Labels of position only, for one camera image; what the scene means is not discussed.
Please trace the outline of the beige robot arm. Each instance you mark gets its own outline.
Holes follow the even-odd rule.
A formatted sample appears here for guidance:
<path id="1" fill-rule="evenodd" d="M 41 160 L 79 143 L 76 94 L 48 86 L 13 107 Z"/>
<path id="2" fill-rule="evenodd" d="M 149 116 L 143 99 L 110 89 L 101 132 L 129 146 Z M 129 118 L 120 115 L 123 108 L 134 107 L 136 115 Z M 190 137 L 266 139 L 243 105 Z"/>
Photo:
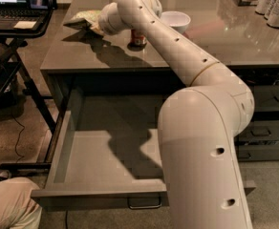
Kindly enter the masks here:
<path id="1" fill-rule="evenodd" d="M 234 138 L 254 97 L 225 64 L 165 25 L 158 0 L 117 0 L 101 12 L 107 34 L 141 32 L 184 87 L 161 106 L 161 165 L 175 229 L 253 229 Z"/>

